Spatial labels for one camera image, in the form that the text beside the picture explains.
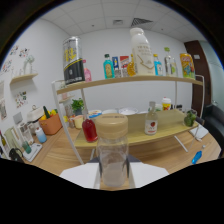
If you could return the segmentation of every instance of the potted plant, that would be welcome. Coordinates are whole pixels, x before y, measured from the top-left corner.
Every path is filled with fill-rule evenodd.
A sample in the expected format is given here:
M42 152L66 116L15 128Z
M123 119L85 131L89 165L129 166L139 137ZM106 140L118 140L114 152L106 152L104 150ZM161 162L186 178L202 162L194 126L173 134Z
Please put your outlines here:
M71 104L73 112L75 113L75 116L82 115L82 110L84 109L84 103L81 98L78 100L73 100L73 103Z

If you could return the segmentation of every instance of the yellow bottle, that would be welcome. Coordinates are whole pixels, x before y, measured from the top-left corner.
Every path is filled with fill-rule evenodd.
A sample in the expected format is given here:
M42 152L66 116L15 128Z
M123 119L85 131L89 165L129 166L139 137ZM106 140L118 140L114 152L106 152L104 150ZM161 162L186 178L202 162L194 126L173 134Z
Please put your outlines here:
M131 62L129 62L128 64L127 72L128 72L128 75L130 76L135 75L135 64L134 64L133 54L131 54Z

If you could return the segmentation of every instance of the white bottle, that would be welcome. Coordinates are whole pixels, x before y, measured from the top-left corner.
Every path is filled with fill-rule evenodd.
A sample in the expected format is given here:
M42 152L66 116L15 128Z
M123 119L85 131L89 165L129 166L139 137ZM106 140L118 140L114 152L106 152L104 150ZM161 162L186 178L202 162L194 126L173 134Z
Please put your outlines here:
M158 126L158 115L155 109L156 103L150 101L149 106L149 112L145 115L145 134L154 135L157 132Z
M130 30L136 75L155 75L154 59L149 41L141 28Z

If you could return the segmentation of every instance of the green plant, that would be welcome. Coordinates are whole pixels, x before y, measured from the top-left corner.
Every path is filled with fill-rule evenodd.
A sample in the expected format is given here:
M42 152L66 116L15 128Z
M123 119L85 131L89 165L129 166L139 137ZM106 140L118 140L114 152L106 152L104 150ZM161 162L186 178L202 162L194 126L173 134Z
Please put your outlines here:
M78 109L83 110L84 109L83 100L81 98L79 98L78 100L73 100L73 103L71 104L71 106L74 111Z

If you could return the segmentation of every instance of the box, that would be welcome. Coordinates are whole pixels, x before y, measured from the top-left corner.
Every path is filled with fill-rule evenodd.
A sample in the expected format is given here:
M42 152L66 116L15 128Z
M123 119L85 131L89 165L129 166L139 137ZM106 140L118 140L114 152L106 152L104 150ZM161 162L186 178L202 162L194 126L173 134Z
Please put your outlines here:
M58 113L44 121L39 119L39 123L46 135L54 135L62 128Z

